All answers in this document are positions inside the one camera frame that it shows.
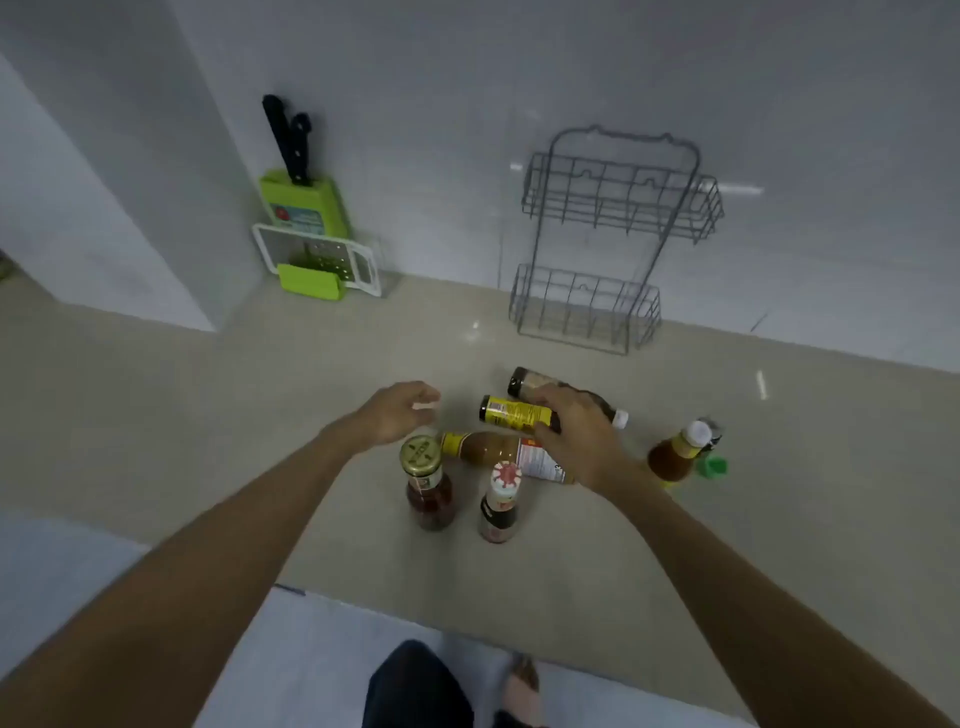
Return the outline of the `person's left hand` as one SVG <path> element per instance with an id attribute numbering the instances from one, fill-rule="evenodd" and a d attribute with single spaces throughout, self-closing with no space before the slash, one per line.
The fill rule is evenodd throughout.
<path id="1" fill-rule="evenodd" d="M 347 419 L 351 437 L 360 453 L 402 440 L 431 425 L 435 418 L 435 408 L 420 412 L 405 409 L 397 382 L 377 390 Z"/>

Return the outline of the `person's right hand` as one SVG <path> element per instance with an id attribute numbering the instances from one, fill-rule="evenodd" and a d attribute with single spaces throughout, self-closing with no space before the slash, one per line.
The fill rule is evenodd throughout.
<path id="1" fill-rule="evenodd" d="M 570 421 L 561 444 L 541 444 L 582 486 L 605 498 L 641 483 L 638 463 L 622 445 L 604 412 L 586 394 L 570 390 Z"/>

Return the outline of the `yellow label dark bottle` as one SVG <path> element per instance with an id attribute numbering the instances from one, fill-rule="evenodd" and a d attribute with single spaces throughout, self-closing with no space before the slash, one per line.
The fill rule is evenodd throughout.
<path id="1" fill-rule="evenodd" d="M 559 416 L 551 408 L 489 394 L 481 400 L 478 418 L 483 424 L 531 436 L 538 426 L 557 434 L 562 432 Z"/>

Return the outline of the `person's right forearm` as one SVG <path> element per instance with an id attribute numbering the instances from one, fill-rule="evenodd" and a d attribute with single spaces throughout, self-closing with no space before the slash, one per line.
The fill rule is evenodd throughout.
<path id="1" fill-rule="evenodd" d="M 960 728 L 636 464 L 595 489 L 642 536 L 760 728 Z"/>

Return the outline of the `person's left forearm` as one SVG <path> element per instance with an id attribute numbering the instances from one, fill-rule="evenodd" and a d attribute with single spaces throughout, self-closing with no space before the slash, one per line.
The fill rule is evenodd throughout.
<path id="1" fill-rule="evenodd" d="M 341 418 L 146 553 L 0 681 L 0 728 L 192 728 L 330 486 Z"/>

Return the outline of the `dark bottle with white cap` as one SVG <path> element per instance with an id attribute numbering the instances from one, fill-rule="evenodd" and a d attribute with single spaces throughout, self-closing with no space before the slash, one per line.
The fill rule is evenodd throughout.
<path id="1" fill-rule="evenodd" d="M 581 392 L 582 394 L 589 396 L 597 405 L 597 407 L 604 412 L 606 418 L 610 421 L 615 430 L 623 431 L 626 429 L 630 419 L 627 411 L 613 407 L 600 394 L 596 394 L 590 390 L 574 387 L 570 383 L 535 370 L 529 370 L 524 367 L 516 367 L 510 376 L 507 392 L 510 397 L 516 400 L 519 400 L 525 404 L 534 405 L 538 402 L 538 390 L 547 385 L 564 387 L 566 389 Z"/>

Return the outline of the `orange sauce bottle yellow cap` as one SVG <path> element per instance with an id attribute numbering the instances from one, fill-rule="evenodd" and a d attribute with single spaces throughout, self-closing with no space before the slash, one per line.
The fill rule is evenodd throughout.
<path id="1" fill-rule="evenodd" d="M 510 461 L 528 479 L 574 484 L 567 473 L 534 439 L 490 431 L 444 432 L 439 438 L 444 456 L 456 457 L 475 467 L 495 467 Z"/>

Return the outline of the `red sauce bottle gold lid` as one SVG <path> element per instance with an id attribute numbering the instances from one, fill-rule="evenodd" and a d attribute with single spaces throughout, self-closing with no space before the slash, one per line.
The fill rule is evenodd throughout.
<path id="1" fill-rule="evenodd" d="M 442 449 L 434 436 L 414 435 L 400 447 L 406 498 L 418 524 L 427 531 L 447 528 L 455 516 L 453 485 L 443 468 Z"/>

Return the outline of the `dark sauce bottle red-white cap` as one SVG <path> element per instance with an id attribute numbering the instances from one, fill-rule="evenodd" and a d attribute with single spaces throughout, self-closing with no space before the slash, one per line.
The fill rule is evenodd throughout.
<path id="1" fill-rule="evenodd" d="M 522 470 L 504 460 L 492 469 L 480 502 L 479 533 L 489 543 L 503 544 L 512 538 L 519 521 Z"/>

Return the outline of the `brown sauce bottle white cap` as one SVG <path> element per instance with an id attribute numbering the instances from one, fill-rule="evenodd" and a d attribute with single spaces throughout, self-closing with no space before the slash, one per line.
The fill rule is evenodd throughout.
<path id="1" fill-rule="evenodd" d="M 711 425 L 695 419 L 671 438 L 657 443 L 647 454 L 647 466 L 664 488 L 684 481 L 694 468 L 694 461 L 714 440 Z"/>

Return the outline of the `white plastic grater board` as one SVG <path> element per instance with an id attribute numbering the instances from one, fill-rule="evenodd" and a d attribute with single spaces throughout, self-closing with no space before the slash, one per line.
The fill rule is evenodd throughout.
<path id="1" fill-rule="evenodd" d="M 289 293 L 326 301 L 340 301 L 347 289 L 383 296 L 369 246 L 271 224 L 254 224 L 251 234 L 267 270 Z"/>

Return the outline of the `green cap bottle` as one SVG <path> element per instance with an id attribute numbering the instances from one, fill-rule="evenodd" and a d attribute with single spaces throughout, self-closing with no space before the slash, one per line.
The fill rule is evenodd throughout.
<path id="1" fill-rule="evenodd" d="M 724 427 L 709 416 L 703 416 L 700 420 L 710 429 L 711 439 L 709 443 L 703 446 L 697 455 L 694 469 L 702 479 L 722 479 L 726 477 L 729 471 L 728 461 L 717 454 L 717 448 L 724 436 Z"/>

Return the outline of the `green knife block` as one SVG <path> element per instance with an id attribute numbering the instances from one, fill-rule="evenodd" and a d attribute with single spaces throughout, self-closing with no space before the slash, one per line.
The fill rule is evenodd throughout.
<path id="1" fill-rule="evenodd" d="M 313 181 L 309 187 L 297 186 L 287 172 L 274 169 L 259 178 L 259 190 L 270 225 L 347 239 L 342 204 L 329 179 Z"/>

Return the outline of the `person's leg in dark trousers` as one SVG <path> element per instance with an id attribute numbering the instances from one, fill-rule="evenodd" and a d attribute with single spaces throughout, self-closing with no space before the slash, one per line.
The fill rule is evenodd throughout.
<path id="1" fill-rule="evenodd" d="M 362 728 L 474 728 L 474 710 L 437 654 L 406 639 L 368 680 Z"/>

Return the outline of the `person's foot in sandal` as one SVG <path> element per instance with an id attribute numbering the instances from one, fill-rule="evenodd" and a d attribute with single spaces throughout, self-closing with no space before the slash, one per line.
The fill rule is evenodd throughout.
<path id="1" fill-rule="evenodd" d="M 503 682 L 491 728 L 546 728 L 541 680 L 535 661 L 516 654 Z"/>

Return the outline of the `small black-handled knife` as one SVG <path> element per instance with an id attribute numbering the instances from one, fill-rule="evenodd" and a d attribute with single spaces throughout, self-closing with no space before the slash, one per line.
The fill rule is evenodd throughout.
<path id="1" fill-rule="evenodd" d="M 313 186 L 309 162 L 309 135 L 312 129 L 311 119 L 305 112 L 298 112 L 289 121 L 290 161 L 288 173 L 292 183 L 298 187 L 309 188 Z"/>

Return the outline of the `large black-handled knife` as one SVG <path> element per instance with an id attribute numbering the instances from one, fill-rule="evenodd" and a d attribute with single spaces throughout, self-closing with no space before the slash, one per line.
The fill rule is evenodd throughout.
<path id="1" fill-rule="evenodd" d="M 261 106 L 270 126 L 270 131 L 286 167 L 291 183 L 298 185 L 301 180 L 301 157 L 299 145 L 288 119 L 285 103 L 274 94 L 265 94 Z"/>

